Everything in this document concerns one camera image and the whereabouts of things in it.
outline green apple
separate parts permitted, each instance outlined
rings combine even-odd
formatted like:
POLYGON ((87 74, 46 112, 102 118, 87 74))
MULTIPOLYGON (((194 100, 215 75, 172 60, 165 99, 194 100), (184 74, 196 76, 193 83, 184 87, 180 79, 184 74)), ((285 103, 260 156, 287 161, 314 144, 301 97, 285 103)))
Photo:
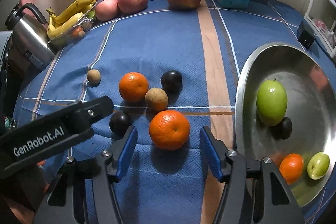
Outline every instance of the green apple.
POLYGON ((324 152, 316 153, 307 165, 308 176, 314 180, 322 178, 326 174, 329 164, 330 158, 327 154, 324 152))
POLYGON ((257 113, 260 120, 275 126, 284 118, 287 109, 287 93, 284 87, 275 79, 266 80, 257 93, 257 113))

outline banana bunch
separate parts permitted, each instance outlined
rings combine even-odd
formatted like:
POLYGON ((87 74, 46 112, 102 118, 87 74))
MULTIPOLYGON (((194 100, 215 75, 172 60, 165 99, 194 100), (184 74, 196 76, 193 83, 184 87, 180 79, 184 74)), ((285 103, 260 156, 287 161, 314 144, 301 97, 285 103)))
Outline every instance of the banana bunch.
POLYGON ((84 13, 92 9, 96 1, 97 0, 76 0, 58 16, 55 15, 55 12, 51 8, 48 8, 49 25, 47 33, 49 38, 53 39, 69 30, 84 13))

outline black power adapter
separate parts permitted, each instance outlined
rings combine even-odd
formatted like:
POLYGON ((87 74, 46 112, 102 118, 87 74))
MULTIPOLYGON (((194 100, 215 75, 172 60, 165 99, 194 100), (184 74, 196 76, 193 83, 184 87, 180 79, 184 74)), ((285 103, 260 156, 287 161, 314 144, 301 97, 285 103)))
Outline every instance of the black power adapter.
POLYGON ((314 31, 305 21, 301 21, 297 29, 297 40, 304 45, 307 50, 315 41, 314 31))

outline stainless steel bowl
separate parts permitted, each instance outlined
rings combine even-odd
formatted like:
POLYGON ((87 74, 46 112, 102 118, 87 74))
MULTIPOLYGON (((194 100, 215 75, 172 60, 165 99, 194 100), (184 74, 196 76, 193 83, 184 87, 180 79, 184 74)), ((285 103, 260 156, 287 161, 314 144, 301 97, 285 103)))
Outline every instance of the stainless steel bowl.
POLYGON ((256 49, 241 72, 236 95, 236 143, 246 158, 269 156, 277 166, 285 156, 304 159, 301 178, 291 185, 300 206, 311 202, 323 189, 336 160, 336 99, 328 78, 301 49, 286 43, 270 43, 256 49), (277 79, 287 91, 286 116, 292 120, 292 135, 275 140, 256 114, 256 94, 265 80, 277 79), (307 174, 307 164, 317 152, 330 157, 330 166, 320 180, 307 174))

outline kettle handle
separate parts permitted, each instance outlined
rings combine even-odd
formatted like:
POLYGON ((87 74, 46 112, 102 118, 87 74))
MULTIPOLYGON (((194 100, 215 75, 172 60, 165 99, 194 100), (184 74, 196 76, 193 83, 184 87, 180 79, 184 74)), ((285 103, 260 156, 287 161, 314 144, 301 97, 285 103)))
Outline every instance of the kettle handle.
POLYGON ((22 11, 24 9, 29 9, 31 12, 35 15, 36 19, 41 23, 41 24, 47 24, 47 20, 45 19, 44 15, 40 12, 40 10, 32 3, 26 3, 24 4, 21 8, 18 9, 17 15, 22 16, 22 11))

